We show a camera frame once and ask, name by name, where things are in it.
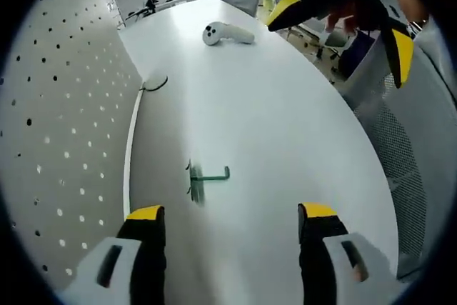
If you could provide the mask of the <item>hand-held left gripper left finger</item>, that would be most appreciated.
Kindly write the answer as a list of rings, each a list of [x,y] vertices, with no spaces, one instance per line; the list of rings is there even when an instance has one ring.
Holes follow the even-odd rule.
[[[164,304],[165,247],[164,207],[135,210],[81,260],[67,303]]]

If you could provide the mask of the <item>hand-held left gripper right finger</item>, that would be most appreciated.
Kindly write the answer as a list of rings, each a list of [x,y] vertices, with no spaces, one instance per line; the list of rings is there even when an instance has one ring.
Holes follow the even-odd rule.
[[[298,205],[304,304],[392,304],[396,277],[386,256],[350,233],[329,206]]]

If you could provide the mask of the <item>person's right hand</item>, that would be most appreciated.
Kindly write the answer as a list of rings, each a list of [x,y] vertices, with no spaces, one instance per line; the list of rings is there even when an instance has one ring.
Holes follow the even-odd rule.
[[[429,13],[421,0],[397,0],[408,22],[428,21]],[[344,31],[354,33],[357,29],[373,31],[378,28],[374,23],[376,15],[368,9],[349,1],[344,5],[335,7],[327,17],[326,31],[332,32],[337,23],[342,19]]]

